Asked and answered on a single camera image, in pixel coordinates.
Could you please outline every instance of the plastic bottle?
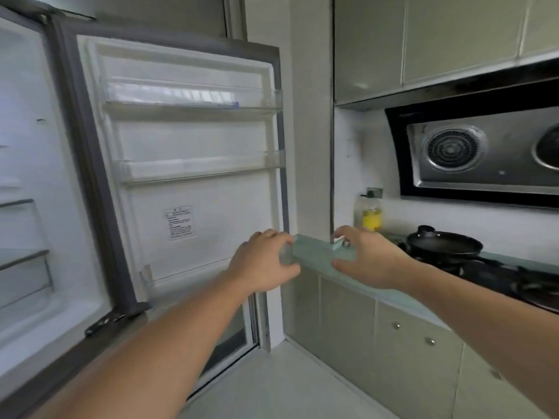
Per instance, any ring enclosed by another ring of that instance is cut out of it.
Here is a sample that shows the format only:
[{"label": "plastic bottle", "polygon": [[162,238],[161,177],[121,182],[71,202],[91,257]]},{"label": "plastic bottle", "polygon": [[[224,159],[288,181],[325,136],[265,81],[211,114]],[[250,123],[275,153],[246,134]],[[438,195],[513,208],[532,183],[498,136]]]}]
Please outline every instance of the plastic bottle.
[{"label": "plastic bottle", "polygon": [[355,209],[358,217],[360,217],[360,226],[371,231],[376,231],[381,227],[381,198],[382,190],[377,188],[367,188],[367,194],[361,194]]}]

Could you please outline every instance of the green glass countertop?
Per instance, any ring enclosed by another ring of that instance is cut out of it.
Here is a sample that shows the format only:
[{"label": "green glass countertop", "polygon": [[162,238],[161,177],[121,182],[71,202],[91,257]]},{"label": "green glass countertop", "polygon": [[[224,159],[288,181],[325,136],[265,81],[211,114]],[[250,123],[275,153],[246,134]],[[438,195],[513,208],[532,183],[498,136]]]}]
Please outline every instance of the green glass countertop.
[{"label": "green glass countertop", "polygon": [[[383,235],[394,243],[405,241],[405,236],[402,235],[391,233],[383,233]],[[481,255],[509,265],[559,274],[559,267],[554,265],[547,265],[494,253],[483,252]],[[295,244],[293,244],[293,246],[288,246],[283,253],[283,262],[285,263],[290,264],[292,262],[297,262],[304,267],[317,271],[326,279],[336,281],[349,289],[373,297],[382,303],[389,304],[413,316],[420,317],[448,329],[448,326],[443,321],[413,297],[396,290],[367,287],[335,270],[330,264],[333,259],[354,260],[355,250],[352,247],[342,246],[342,241],[331,244],[330,242],[306,237],[304,235],[296,235]]]}]

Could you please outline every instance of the hand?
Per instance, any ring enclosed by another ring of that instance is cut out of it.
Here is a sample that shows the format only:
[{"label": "hand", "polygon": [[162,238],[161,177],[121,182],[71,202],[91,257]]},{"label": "hand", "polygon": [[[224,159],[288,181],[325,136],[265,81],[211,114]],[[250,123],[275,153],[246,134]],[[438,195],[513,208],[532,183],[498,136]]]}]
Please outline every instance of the hand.
[{"label": "hand", "polygon": [[342,236],[355,247],[356,257],[354,261],[334,259],[332,267],[370,287],[401,289],[402,280],[418,263],[377,232],[342,226],[334,238]]},{"label": "hand", "polygon": [[286,232],[273,229],[255,232],[237,249],[227,274],[242,281],[249,294],[274,289],[301,273],[298,264],[280,263],[281,248],[293,242],[293,237]]}]

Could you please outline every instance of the floor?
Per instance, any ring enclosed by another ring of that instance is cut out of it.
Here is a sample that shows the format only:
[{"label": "floor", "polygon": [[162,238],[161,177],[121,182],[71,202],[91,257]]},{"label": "floor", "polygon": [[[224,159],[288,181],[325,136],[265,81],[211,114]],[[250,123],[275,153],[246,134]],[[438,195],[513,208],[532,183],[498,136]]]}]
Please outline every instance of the floor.
[{"label": "floor", "polygon": [[249,354],[178,419],[397,419],[289,342]]}]

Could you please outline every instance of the warning label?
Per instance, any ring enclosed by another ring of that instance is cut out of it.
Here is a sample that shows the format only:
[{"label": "warning label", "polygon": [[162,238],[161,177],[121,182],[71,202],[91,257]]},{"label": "warning label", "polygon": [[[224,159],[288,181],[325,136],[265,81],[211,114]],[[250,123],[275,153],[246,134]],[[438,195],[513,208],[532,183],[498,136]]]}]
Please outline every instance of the warning label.
[{"label": "warning label", "polygon": [[165,219],[171,239],[180,239],[195,236],[192,208],[189,205],[165,209]]}]

